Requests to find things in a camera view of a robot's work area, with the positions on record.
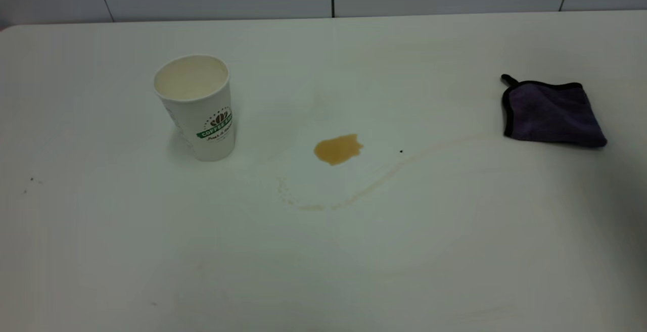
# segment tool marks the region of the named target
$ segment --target green label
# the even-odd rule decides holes
[[[211,129],[204,130],[203,132],[198,132],[196,135],[199,138],[206,138],[207,136],[214,134],[215,132],[218,132],[219,130],[222,130],[222,128],[227,125],[227,123],[231,122],[232,116],[229,115],[227,118],[225,118],[222,122],[218,123],[216,126],[213,126]]]

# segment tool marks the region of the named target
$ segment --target coffee bean logo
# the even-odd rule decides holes
[[[212,120],[211,125],[216,126],[218,123],[224,121],[228,115],[229,114],[227,113],[227,111],[225,111],[224,113],[221,113],[220,115],[215,116],[215,119]]]

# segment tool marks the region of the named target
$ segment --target black cloth edge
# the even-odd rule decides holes
[[[510,79],[516,81],[516,79],[508,76],[507,74],[502,75],[501,79],[503,79],[503,81],[510,81]],[[522,81],[509,86],[508,89],[503,92],[503,96],[501,97],[501,104],[503,105],[503,109],[505,110],[505,129],[503,130],[504,136],[508,136],[510,138],[513,137],[513,130],[515,129],[515,112],[513,111],[513,107],[510,105],[510,92],[512,92],[516,88],[519,88],[520,86],[527,84],[547,86],[548,88],[554,90],[584,88],[581,83],[577,82],[566,83],[563,85],[552,85],[539,81]]]

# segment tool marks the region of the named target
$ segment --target cup rim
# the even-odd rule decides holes
[[[166,67],[167,65],[169,65],[169,64],[171,64],[171,63],[173,63],[174,61],[183,60],[184,58],[191,58],[191,57],[208,57],[208,58],[213,58],[213,59],[215,59],[215,60],[219,61],[220,63],[222,63],[222,65],[224,65],[224,68],[227,70],[227,78],[225,79],[225,81],[224,81],[224,83],[222,84],[222,86],[220,86],[220,88],[218,88],[217,90],[215,90],[215,91],[211,92],[210,94],[208,94],[208,95],[206,95],[206,96],[204,96],[204,97],[198,97],[197,99],[190,99],[190,100],[176,100],[176,99],[169,99],[169,97],[164,97],[163,95],[161,95],[161,94],[157,91],[157,88],[155,87],[155,78],[157,78],[157,74],[159,74],[160,70],[164,69],[164,67]],[[217,93],[219,93],[223,88],[225,88],[225,86],[227,86],[227,85],[229,84],[229,77],[230,77],[230,74],[229,74],[229,66],[227,65],[227,63],[225,63],[225,62],[224,62],[224,60],[222,60],[222,59],[220,59],[220,58],[218,58],[218,57],[215,57],[215,56],[211,56],[211,55],[209,55],[209,54],[189,54],[189,55],[187,55],[187,56],[181,56],[181,57],[177,57],[177,58],[175,58],[175,59],[173,59],[173,60],[170,60],[170,61],[168,61],[167,63],[165,63],[164,65],[162,65],[161,67],[159,67],[159,68],[155,71],[155,76],[153,76],[153,91],[155,92],[155,94],[157,95],[157,97],[159,97],[160,99],[163,99],[163,100],[165,100],[165,101],[171,101],[171,102],[178,102],[178,103],[181,103],[181,104],[187,104],[187,103],[190,103],[190,102],[197,102],[197,101],[201,101],[201,100],[204,100],[204,99],[208,99],[209,97],[216,95],[216,94],[217,94]]]

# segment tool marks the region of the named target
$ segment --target coffee stain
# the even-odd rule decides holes
[[[287,205],[294,205],[295,203],[297,203],[298,199],[296,199],[292,195],[292,193],[290,192],[290,189],[285,184],[285,178],[277,177],[277,180],[279,182],[279,187],[278,187],[279,199],[281,199],[281,201]]]
[[[446,143],[441,143],[441,144],[431,146],[430,148],[427,148],[426,150],[423,150],[422,152],[420,152],[420,153],[418,153],[416,155],[413,155],[413,156],[405,159],[404,161],[398,162],[397,164],[395,164],[395,166],[393,166],[393,168],[388,173],[386,173],[386,175],[382,176],[378,180],[375,180],[375,182],[373,182],[371,185],[369,185],[368,187],[366,187],[362,191],[358,192],[357,194],[355,194],[351,198],[349,198],[349,199],[347,199],[347,200],[345,200],[345,201],[343,201],[341,203],[337,203],[336,205],[333,205],[331,208],[333,210],[337,210],[338,208],[353,205],[353,203],[355,203],[358,199],[363,198],[365,196],[368,196],[373,191],[378,189],[378,187],[380,185],[384,184],[387,180],[389,180],[394,175],[396,175],[407,164],[411,164],[412,162],[419,161],[420,159],[423,159],[424,157],[428,157],[429,155],[434,154],[436,152],[440,152],[441,150],[445,150],[445,149],[451,148],[453,146],[458,146],[460,144],[469,143],[470,141],[483,140],[484,138],[485,138],[485,136],[482,135],[482,134],[472,135],[472,136],[467,136],[467,137],[464,137],[464,138],[458,138],[458,139],[452,140],[452,141],[447,141]]]
[[[324,155],[324,159],[319,157],[319,154],[317,154],[319,159],[321,159],[322,161],[326,161],[331,165],[340,164],[341,162],[347,161],[351,157],[354,157],[354,156],[358,155],[359,154],[359,149],[363,148],[363,145],[359,144],[357,142],[357,134],[350,134],[350,135],[347,135],[347,136],[340,136],[340,137],[335,138],[335,139],[324,140],[321,143],[325,143],[326,141],[335,141],[335,140],[340,139],[340,138],[345,138],[344,140],[342,140],[344,142],[344,145],[342,145],[342,147],[343,148],[344,147],[349,147],[350,149],[354,149],[354,152],[356,152],[356,154],[350,155],[345,160],[341,161],[342,157],[340,157],[339,154],[344,153],[346,150],[342,150],[339,153],[336,153],[335,150],[332,150],[332,152],[330,152],[330,153],[324,152],[324,153],[326,153]],[[332,205],[331,209],[332,210],[338,210],[339,208],[351,206],[354,203],[356,203],[359,199],[364,198],[366,196],[369,196],[369,194],[373,193],[376,189],[378,189],[381,185],[383,185],[387,180],[389,180],[390,178],[393,178],[400,170],[402,170],[402,168],[404,168],[408,164],[414,163],[416,161],[419,161],[420,159],[428,157],[428,156],[430,156],[430,155],[432,155],[434,153],[441,152],[441,151],[446,150],[448,148],[453,148],[454,146],[459,146],[459,145],[462,145],[462,144],[470,143],[471,141],[485,140],[486,138],[487,138],[487,136],[485,136],[484,134],[475,134],[475,135],[465,136],[465,137],[458,138],[458,139],[455,139],[455,140],[447,141],[446,143],[441,143],[441,144],[436,144],[436,145],[430,146],[429,148],[426,148],[422,152],[420,152],[420,153],[418,153],[416,155],[412,155],[411,157],[408,157],[407,159],[404,159],[404,161],[398,162],[397,164],[395,164],[395,166],[393,166],[393,168],[391,168],[390,171],[388,171],[388,173],[383,175],[381,178],[379,178],[378,180],[375,180],[375,182],[371,183],[370,185],[368,185],[368,187],[366,187],[365,189],[363,189],[363,190],[359,191],[358,193],[354,194],[350,198],[348,198],[348,199],[346,199],[346,200],[344,200],[342,202],[336,203],[335,205]],[[355,148],[353,148],[351,146],[352,143],[355,143],[356,146],[359,146],[359,147],[357,148],[355,146]],[[278,192],[280,194],[281,200],[284,203],[288,204],[288,205],[298,205],[298,203],[299,203],[298,200],[295,199],[289,193],[289,189],[288,189],[288,187],[286,185],[286,179],[281,178],[281,177],[277,177],[277,179],[279,181]],[[325,210],[326,207],[323,206],[323,205],[305,205],[305,206],[297,206],[297,209],[302,210],[302,211],[322,211],[322,210]]]
[[[298,206],[297,209],[301,211],[323,211],[326,208],[322,205],[308,205],[308,206]]]
[[[357,134],[349,134],[320,141],[314,147],[314,154],[322,162],[333,166],[360,155],[360,149],[362,148],[363,145],[357,142]]]

